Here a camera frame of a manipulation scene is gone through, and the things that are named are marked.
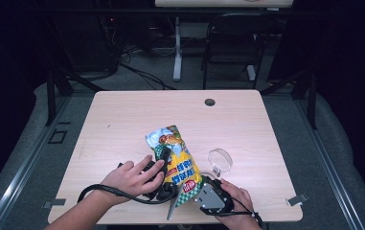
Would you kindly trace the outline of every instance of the metal bracket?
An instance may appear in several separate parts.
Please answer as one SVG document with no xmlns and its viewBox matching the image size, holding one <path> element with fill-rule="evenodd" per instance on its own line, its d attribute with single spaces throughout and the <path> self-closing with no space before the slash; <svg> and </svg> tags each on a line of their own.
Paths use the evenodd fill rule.
<svg viewBox="0 0 365 230">
<path fill-rule="evenodd" d="M 53 206 L 63 206 L 65 205 L 66 199 L 53 199 L 53 201 L 45 201 L 42 208 L 51 209 Z"/>
<path fill-rule="evenodd" d="M 297 195 L 291 199 L 287 199 L 286 200 L 286 204 L 290 205 L 290 206 L 294 206 L 294 205 L 302 205 L 304 204 L 305 201 L 308 200 L 308 197 L 304 194 L 301 194 L 301 195 Z"/>
</svg>

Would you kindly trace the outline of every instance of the table leg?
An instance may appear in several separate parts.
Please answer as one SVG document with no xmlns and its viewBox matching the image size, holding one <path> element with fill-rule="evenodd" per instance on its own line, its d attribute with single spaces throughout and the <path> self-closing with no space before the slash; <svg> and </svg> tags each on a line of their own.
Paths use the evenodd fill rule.
<svg viewBox="0 0 365 230">
<path fill-rule="evenodd" d="M 175 65 L 173 67 L 173 80 L 181 81 L 182 55 L 181 55 L 181 34 L 179 17 L 175 19 Z"/>
</svg>

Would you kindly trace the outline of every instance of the plastic lid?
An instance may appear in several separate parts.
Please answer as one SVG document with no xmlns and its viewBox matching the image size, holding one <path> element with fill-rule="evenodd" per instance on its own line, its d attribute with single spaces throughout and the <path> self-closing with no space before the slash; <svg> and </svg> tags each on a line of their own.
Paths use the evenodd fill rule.
<svg viewBox="0 0 365 230">
<path fill-rule="evenodd" d="M 212 167 L 212 174 L 217 178 L 227 174 L 233 166 L 233 160 L 230 154 L 224 149 L 213 149 L 209 151 L 209 163 Z"/>
</svg>

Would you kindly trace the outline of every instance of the black device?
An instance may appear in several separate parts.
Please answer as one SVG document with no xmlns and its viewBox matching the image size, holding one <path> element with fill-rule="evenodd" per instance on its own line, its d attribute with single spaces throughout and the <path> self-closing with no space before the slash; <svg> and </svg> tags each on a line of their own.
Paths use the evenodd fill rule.
<svg viewBox="0 0 365 230">
<path fill-rule="evenodd" d="M 206 215 L 230 213 L 234 203 L 231 196 L 221 189 L 221 182 L 209 176 L 202 175 L 203 186 L 194 201 L 200 205 L 200 211 Z"/>
</svg>

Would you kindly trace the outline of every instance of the clear plastic container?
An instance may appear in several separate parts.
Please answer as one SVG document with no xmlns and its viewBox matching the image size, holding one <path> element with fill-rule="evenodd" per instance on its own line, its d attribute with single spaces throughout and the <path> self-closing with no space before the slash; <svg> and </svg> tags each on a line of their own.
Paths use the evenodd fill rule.
<svg viewBox="0 0 365 230">
<path fill-rule="evenodd" d="M 233 160 L 230 154 L 224 149 L 213 149 L 208 154 L 210 171 L 204 171 L 202 174 L 211 175 L 213 178 L 220 179 L 223 174 L 227 174 L 233 167 Z"/>
</svg>

